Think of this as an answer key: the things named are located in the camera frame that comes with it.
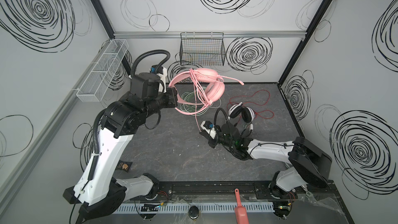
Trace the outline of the green headphones with cable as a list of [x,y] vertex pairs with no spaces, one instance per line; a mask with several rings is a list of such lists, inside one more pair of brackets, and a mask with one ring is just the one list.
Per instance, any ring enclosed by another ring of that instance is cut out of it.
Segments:
[[184,92],[181,97],[184,101],[188,102],[179,105],[179,109],[184,113],[190,113],[193,115],[204,115],[210,108],[219,108],[222,105],[222,100],[219,99],[217,102],[213,103],[209,108],[201,111],[203,105],[192,105],[192,100],[195,99],[194,92]]

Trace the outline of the pink headphones with cable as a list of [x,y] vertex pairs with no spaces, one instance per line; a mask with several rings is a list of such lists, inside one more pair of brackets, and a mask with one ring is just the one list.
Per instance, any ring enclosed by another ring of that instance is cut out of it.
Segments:
[[[225,79],[237,81],[242,86],[244,83],[236,78],[219,75],[218,72],[210,68],[189,69],[188,71],[177,74],[169,83],[170,88],[176,88],[175,85],[182,80],[190,78],[193,84],[195,102],[192,105],[203,105],[201,111],[209,108],[214,102],[219,100],[225,92]],[[177,95],[178,104],[187,103],[180,95]],[[182,112],[178,107],[175,108],[181,114],[193,115]]]

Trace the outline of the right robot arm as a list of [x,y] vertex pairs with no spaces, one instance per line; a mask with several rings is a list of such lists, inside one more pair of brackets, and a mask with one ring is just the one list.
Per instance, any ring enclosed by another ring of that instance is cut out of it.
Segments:
[[250,136],[256,116],[251,108],[235,104],[227,112],[222,108],[216,112],[223,113],[226,119],[223,125],[218,125],[215,120],[200,124],[200,134],[208,140],[211,148],[222,145],[241,161],[269,159],[290,166],[277,171],[268,186],[275,198],[281,198],[297,187],[329,187],[332,159],[306,138],[299,136],[287,142],[256,140]]

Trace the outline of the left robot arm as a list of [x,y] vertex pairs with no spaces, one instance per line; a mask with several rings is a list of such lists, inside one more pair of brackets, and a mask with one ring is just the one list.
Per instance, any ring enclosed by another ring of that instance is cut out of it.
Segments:
[[113,175],[125,148],[147,118],[160,115],[164,108],[177,107],[177,91],[166,87],[160,71],[170,56],[163,49],[140,55],[131,67],[129,92],[95,117],[93,153],[81,179],[63,194],[72,206],[81,204],[78,224],[108,216],[130,199],[157,196],[159,181],[148,173],[130,179]]

